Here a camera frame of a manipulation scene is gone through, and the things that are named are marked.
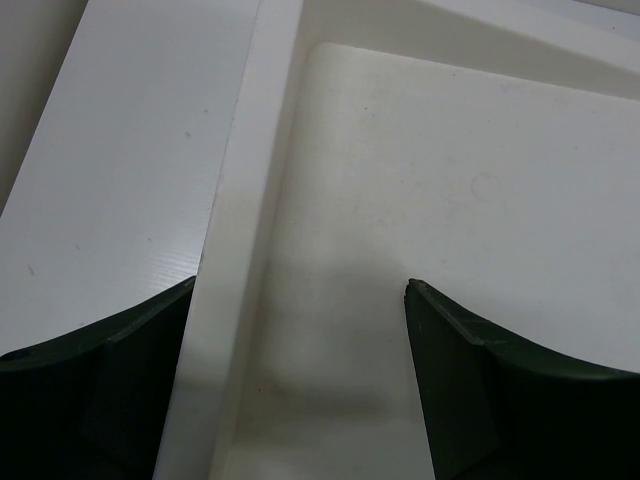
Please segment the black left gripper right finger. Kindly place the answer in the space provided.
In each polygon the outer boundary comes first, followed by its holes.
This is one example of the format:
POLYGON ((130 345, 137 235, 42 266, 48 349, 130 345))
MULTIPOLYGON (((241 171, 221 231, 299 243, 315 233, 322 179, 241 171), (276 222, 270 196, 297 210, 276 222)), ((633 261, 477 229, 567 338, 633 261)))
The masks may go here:
POLYGON ((536 344, 408 282, 407 332, 439 479, 635 479, 639 377, 536 344))

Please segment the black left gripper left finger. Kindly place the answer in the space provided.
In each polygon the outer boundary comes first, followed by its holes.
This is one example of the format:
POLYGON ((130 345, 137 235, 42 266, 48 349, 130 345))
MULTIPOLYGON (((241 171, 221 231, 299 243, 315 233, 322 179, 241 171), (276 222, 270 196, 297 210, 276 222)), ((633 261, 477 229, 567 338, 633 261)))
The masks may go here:
POLYGON ((2 478, 152 478, 194 285, 2 355, 2 478))

